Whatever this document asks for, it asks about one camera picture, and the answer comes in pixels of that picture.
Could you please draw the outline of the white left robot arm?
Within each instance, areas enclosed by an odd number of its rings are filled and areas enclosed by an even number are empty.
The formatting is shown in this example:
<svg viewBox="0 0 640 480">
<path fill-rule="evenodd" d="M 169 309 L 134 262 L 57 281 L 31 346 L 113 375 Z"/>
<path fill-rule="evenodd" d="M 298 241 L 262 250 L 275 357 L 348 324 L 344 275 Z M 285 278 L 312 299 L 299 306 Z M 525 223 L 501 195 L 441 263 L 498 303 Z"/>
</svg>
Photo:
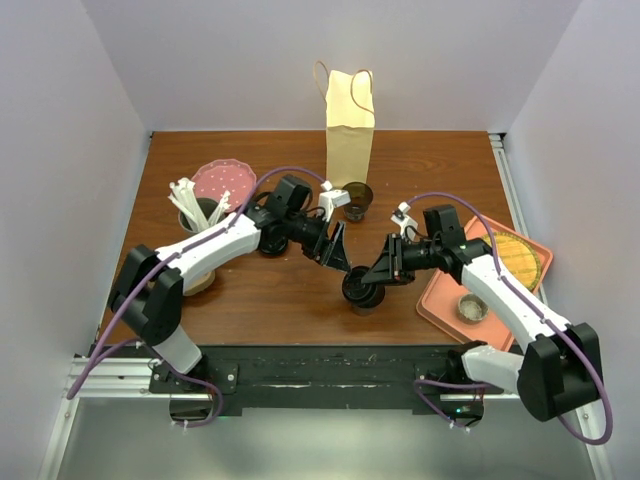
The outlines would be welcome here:
<svg viewBox="0 0 640 480">
<path fill-rule="evenodd" d="M 183 296 L 206 274 L 254 251 L 279 256 L 290 243 L 321 266 L 350 270 L 345 224 L 331 221 L 349 193 L 324 182 L 314 208 L 307 204 L 312 195 L 305 180 L 287 174 L 219 224 L 156 250 L 140 245 L 126 256 L 108 306 L 173 368 L 171 378 L 183 391 L 196 392 L 207 380 L 203 353 L 181 325 Z"/>
</svg>

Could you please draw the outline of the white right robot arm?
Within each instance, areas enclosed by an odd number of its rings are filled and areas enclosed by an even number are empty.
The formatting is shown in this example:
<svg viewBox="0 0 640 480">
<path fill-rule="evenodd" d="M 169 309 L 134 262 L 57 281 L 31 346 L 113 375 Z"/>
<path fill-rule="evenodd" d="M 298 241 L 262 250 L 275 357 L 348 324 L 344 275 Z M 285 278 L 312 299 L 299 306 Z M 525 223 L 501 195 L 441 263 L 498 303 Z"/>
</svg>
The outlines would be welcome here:
<svg viewBox="0 0 640 480">
<path fill-rule="evenodd" d="M 473 341 L 448 355 L 448 388 L 466 393 L 485 384 L 517 394 L 526 410 L 548 421 L 606 399 L 599 338 L 586 323 L 571 324 L 508 272 L 490 242 L 467 238 L 452 205 L 423 212 L 427 235 L 419 241 L 388 235 L 360 283 L 370 307 L 387 286 L 411 283 L 436 269 L 483 301 L 509 329 L 521 354 Z"/>
</svg>

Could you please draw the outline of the black takeout coffee cup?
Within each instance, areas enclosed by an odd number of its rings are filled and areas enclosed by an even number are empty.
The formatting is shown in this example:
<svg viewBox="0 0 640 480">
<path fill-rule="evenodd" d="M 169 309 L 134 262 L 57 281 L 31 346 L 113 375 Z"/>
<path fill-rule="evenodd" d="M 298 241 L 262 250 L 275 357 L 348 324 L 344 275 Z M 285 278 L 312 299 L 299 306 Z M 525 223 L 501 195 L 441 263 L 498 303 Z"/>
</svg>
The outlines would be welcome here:
<svg viewBox="0 0 640 480">
<path fill-rule="evenodd" d="M 384 300 L 385 287 L 382 285 L 366 285 L 359 293 L 354 292 L 349 302 L 356 315 L 370 315 Z"/>
</svg>

